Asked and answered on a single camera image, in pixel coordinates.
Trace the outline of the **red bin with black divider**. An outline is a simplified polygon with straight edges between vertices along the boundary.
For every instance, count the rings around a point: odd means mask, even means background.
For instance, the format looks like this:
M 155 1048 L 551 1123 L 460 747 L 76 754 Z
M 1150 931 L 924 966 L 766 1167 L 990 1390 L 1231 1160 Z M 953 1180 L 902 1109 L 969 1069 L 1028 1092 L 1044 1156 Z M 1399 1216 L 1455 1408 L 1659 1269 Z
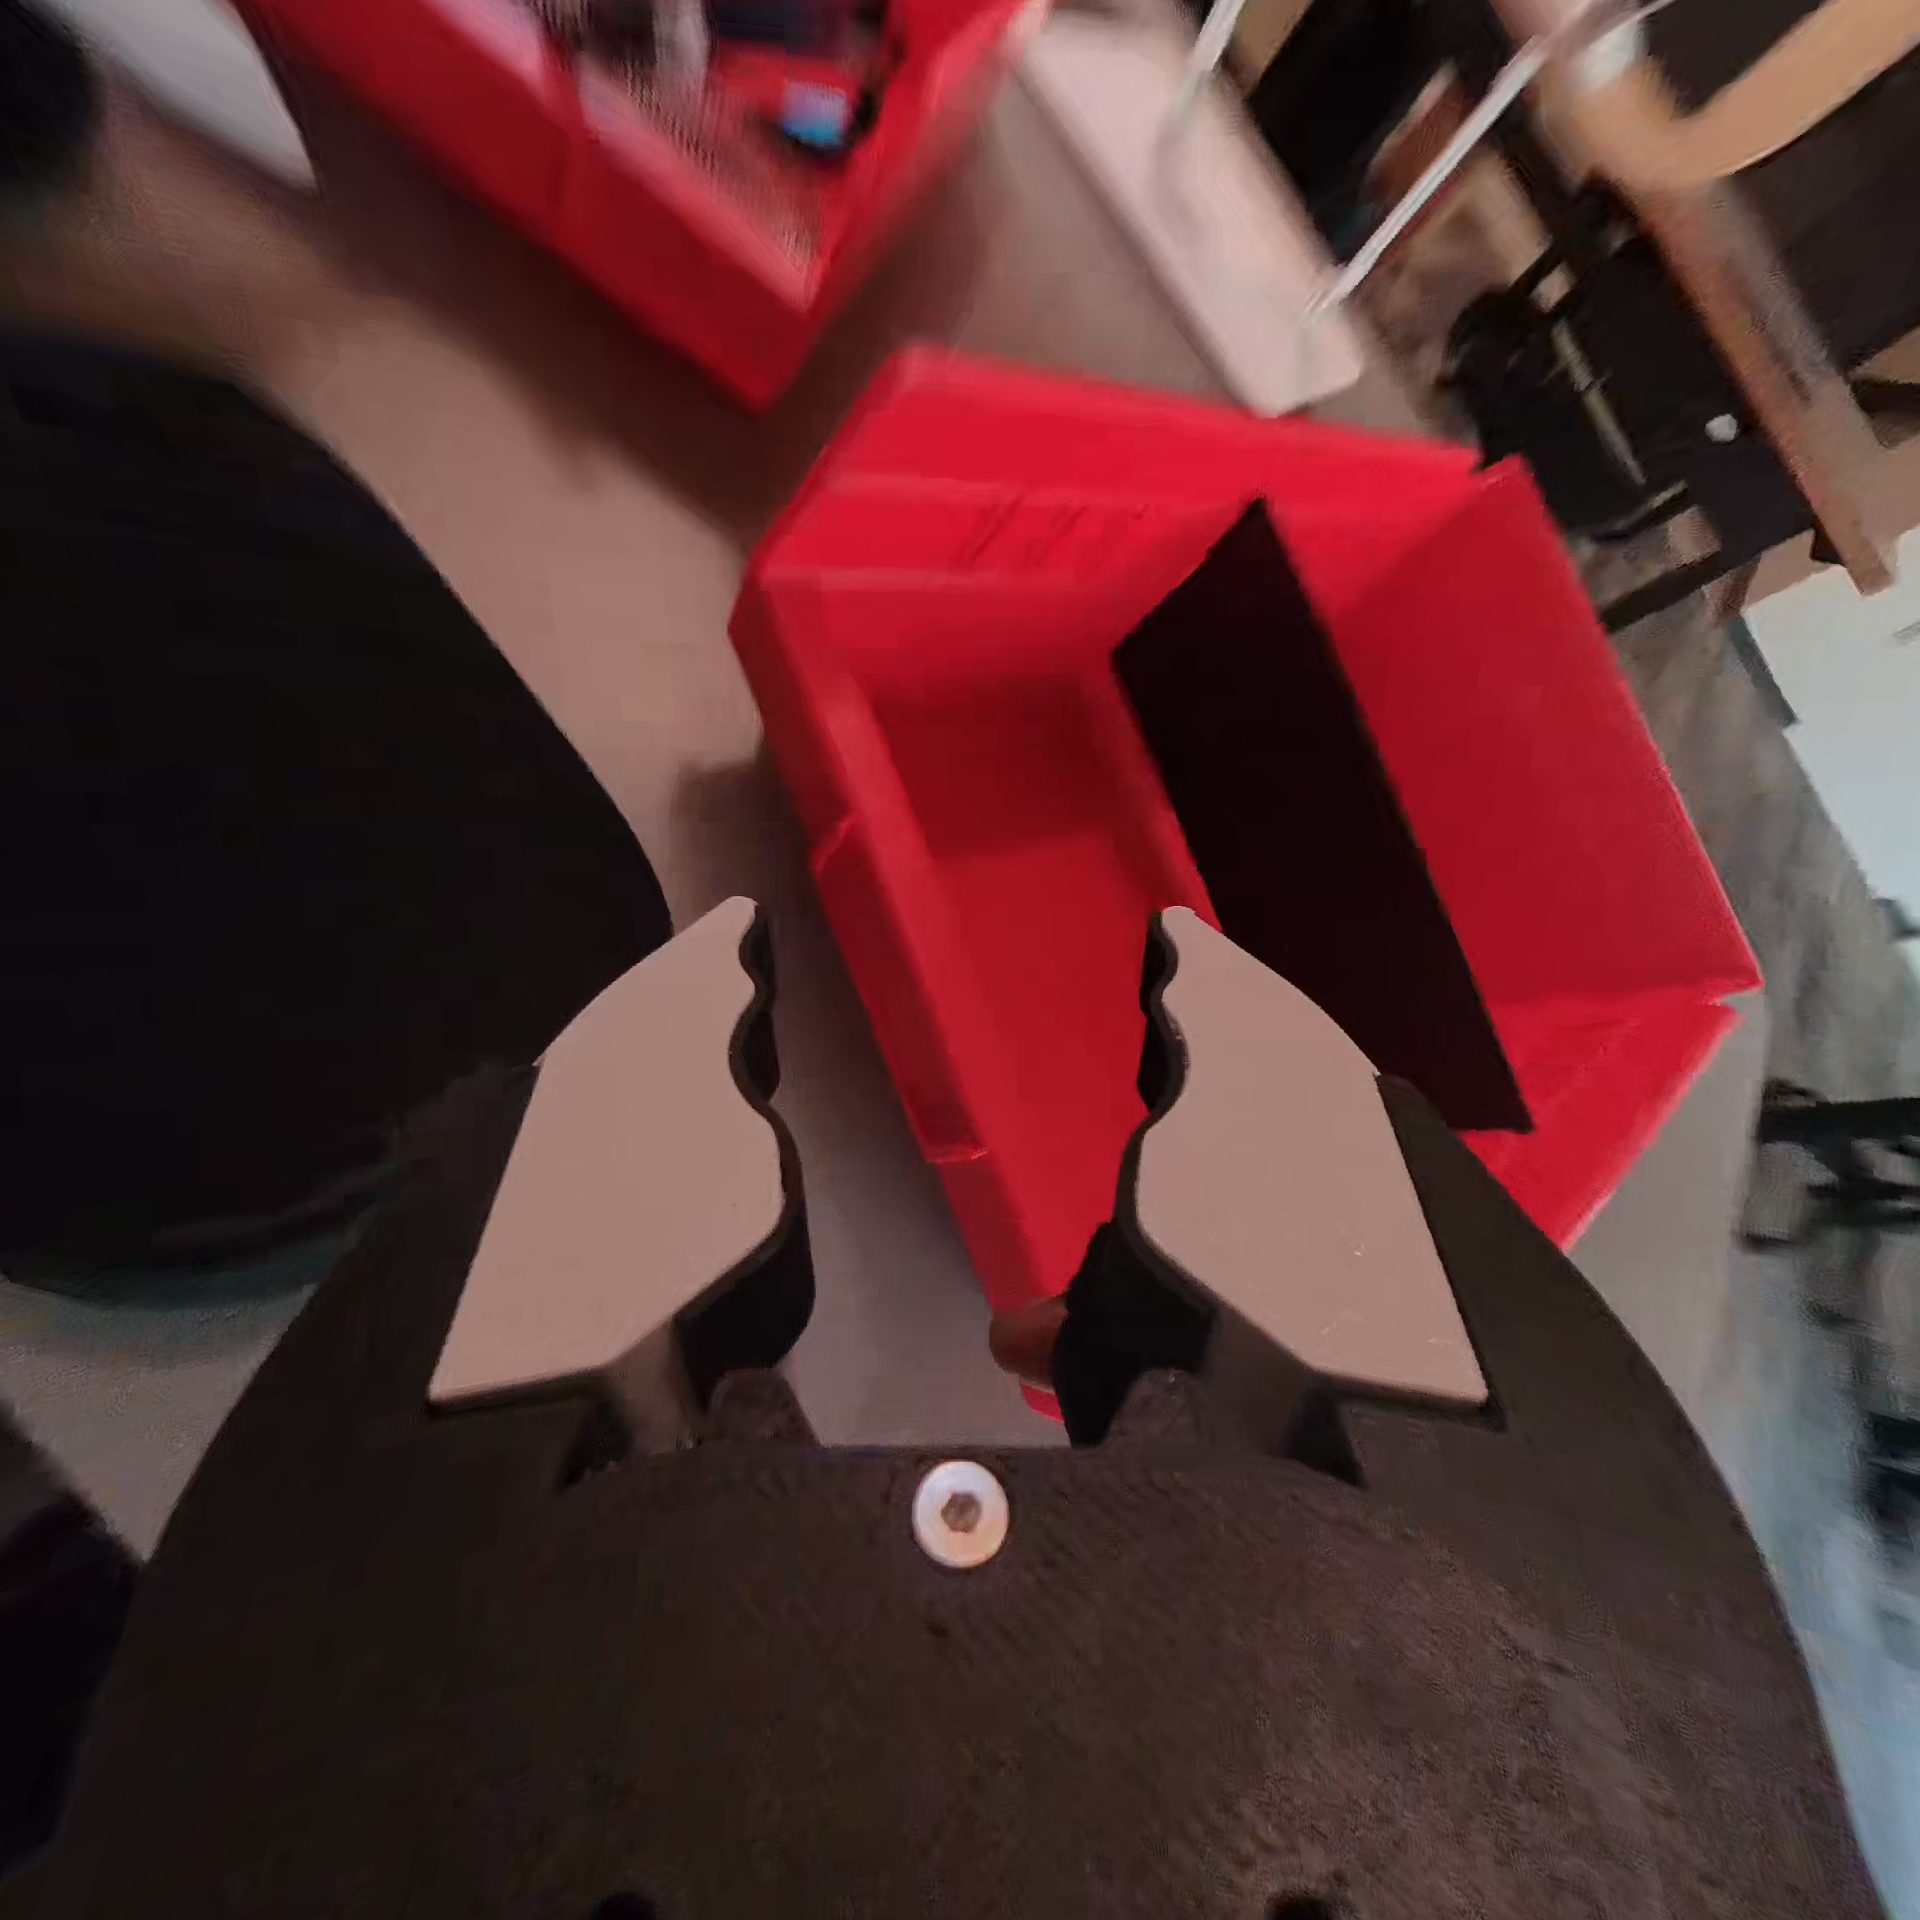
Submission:
M 994 1307 L 1111 1219 L 1164 909 L 1561 1251 L 1763 982 L 1518 463 L 915 348 L 730 636 Z

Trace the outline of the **wooden table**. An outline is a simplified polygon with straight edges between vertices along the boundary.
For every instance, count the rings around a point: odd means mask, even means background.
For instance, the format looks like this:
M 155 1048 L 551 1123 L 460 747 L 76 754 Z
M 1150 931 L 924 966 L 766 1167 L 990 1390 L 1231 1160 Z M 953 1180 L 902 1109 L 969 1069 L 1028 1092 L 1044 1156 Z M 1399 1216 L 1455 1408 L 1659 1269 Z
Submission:
M 1709 549 L 1599 607 L 1620 632 L 1791 538 L 1861 592 L 1895 579 L 1870 516 L 1878 420 L 1916 384 L 1834 367 L 1779 274 L 1695 223 L 1646 227 L 1606 183 L 1564 197 L 1542 254 L 1454 320 L 1438 386 L 1484 463 L 1524 462 L 1558 528 L 1620 544 L 1695 514 Z

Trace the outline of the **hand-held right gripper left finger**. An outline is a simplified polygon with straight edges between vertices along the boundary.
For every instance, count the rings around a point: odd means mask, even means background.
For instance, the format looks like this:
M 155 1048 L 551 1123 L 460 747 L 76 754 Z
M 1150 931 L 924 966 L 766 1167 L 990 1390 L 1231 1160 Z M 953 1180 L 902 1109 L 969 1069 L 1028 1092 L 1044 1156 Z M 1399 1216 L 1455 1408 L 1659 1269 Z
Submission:
M 732 895 L 542 1055 L 434 1365 L 439 1410 L 570 1392 L 708 1410 L 817 1302 L 799 1151 L 775 1109 L 773 940 Z

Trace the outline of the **red storage bin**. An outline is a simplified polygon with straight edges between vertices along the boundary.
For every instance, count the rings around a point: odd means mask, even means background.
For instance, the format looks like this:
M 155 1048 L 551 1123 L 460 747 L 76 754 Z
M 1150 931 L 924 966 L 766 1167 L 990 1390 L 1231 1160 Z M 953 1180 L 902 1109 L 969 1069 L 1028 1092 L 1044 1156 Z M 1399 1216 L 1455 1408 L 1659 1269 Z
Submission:
M 902 240 L 1042 4 L 842 4 L 849 32 L 819 54 L 725 38 L 726 4 L 706 4 L 699 101 L 580 45 L 585 4 L 235 8 L 762 412 Z

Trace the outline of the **black honeycomb wrist pad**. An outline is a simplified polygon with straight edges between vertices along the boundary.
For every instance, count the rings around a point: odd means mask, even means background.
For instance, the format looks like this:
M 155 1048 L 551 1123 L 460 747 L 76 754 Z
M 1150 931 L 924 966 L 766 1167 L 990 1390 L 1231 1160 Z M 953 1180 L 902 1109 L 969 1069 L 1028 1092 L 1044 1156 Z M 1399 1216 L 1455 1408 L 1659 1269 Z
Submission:
M 671 935 L 382 503 L 241 384 L 5 328 L 5 1278 L 301 1240 Z

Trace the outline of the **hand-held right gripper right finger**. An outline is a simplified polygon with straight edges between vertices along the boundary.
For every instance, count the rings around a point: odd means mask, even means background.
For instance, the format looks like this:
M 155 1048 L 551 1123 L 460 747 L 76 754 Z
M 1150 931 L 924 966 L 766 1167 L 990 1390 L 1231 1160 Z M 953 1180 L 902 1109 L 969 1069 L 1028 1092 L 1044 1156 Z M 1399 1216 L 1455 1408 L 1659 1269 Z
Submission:
M 1063 1298 L 1053 1398 L 1105 1443 L 1187 1376 L 1257 1446 L 1342 1446 L 1349 1402 L 1476 1421 L 1493 1387 L 1365 1052 L 1189 907 L 1143 958 L 1146 1116 Z

